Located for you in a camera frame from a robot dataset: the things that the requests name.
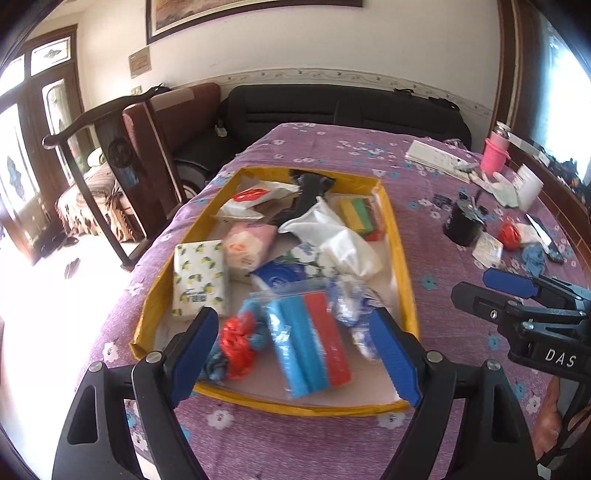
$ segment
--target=picture frame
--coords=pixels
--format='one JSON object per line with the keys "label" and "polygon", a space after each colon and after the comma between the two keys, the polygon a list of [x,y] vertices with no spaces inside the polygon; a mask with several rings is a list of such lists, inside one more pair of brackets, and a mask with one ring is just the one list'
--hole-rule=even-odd
{"label": "picture frame", "polygon": [[228,15],[274,7],[333,5],[363,7],[363,0],[146,0],[146,41]]}

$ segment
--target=white plastic container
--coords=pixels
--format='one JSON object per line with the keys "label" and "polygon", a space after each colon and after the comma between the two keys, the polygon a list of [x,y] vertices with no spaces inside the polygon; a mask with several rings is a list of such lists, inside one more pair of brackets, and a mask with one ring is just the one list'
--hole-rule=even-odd
{"label": "white plastic container", "polygon": [[519,210],[527,212],[542,191],[544,183],[528,167],[522,165],[513,179],[513,186],[517,191]]}

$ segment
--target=red plastic bag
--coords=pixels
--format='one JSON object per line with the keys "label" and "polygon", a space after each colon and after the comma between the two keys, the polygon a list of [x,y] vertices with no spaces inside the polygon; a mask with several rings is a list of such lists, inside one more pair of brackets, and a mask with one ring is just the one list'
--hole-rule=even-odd
{"label": "red plastic bag", "polygon": [[521,245],[519,230],[515,222],[509,217],[505,217],[505,220],[503,220],[503,227],[499,233],[499,242],[509,251],[517,250]]}

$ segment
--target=white plastic bag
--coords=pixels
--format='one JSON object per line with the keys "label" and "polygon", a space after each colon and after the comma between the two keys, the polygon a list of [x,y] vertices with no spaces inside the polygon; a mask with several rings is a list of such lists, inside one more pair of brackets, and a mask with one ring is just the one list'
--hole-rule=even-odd
{"label": "white plastic bag", "polygon": [[334,213],[322,197],[304,215],[289,220],[279,227],[279,233],[293,233],[330,254],[335,266],[343,274],[369,280],[382,270],[382,262],[374,249]]}

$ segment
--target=floor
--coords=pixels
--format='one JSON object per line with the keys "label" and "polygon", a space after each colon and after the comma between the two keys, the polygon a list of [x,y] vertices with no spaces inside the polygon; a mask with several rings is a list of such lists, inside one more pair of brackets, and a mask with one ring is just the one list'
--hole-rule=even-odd
{"label": "floor", "polygon": [[[131,251],[134,244],[124,244]],[[73,278],[66,265],[80,258]],[[41,480],[53,457],[80,370],[129,273],[105,238],[85,235],[35,267],[0,241],[0,422]]]}

